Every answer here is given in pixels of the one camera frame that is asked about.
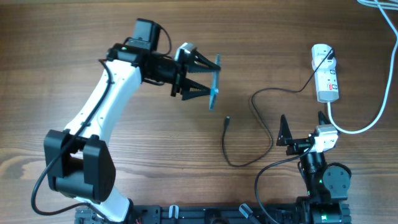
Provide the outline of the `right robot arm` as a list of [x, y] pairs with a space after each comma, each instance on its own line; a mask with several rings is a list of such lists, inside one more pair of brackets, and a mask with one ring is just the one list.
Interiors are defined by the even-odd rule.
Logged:
[[285, 115], [280, 117], [276, 145], [285, 146], [288, 156], [299, 156], [298, 168], [307, 189], [296, 199], [299, 223], [351, 223], [348, 190], [351, 170], [339, 162], [327, 163], [325, 153], [335, 148], [338, 130], [318, 113], [319, 125], [306, 138], [293, 138]]

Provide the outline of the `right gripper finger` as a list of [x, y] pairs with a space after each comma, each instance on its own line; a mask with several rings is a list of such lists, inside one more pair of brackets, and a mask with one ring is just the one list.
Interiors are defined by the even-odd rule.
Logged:
[[280, 129], [277, 137], [277, 146], [288, 146], [292, 143], [292, 134], [285, 115], [280, 117]]
[[325, 116], [323, 111], [318, 112], [318, 123], [319, 123], [319, 125], [331, 124], [330, 120]]

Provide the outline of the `teal screen smartphone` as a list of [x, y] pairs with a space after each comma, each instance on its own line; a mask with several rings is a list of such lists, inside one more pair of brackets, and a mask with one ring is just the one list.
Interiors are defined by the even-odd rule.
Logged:
[[212, 73], [212, 84], [210, 91], [209, 110], [214, 110], [216, 99], [219, 93], [219, 80], [221, 69]]

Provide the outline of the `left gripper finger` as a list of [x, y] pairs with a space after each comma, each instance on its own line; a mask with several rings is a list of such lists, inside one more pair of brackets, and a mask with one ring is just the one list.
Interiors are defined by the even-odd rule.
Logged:
[[197, 50], [189, 53], [187, 62], [188, 73], [211, 73], [219, 72], [221, 67], [208, 60]]
[[180, 92], [183, 101], [190, 100], [199, 96], [207, 96], [210, 95], [210, 93], [210, 88], [188, 78], [184, 80]]

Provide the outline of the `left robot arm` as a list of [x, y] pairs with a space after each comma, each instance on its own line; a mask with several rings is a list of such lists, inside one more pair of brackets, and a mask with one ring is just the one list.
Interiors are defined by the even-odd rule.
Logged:
[[183, 100], [218, 95], [220, 61], [210, 61], [186, 42], [174, 56], [157, 50], [164, 28], [137, 19], [133, 35], [114, 44], [101, 60], [101, 79], [80, 112], [64, 130], [50, 130], [44, 139], [46, 167], [40, 180], [51, 190], [85, 206], [92, 223], [141, 223], [131, 199], [115, 187], [116, 168], [108, 145], [127, 102], [143, 83], [170, 84], [171, 95]]

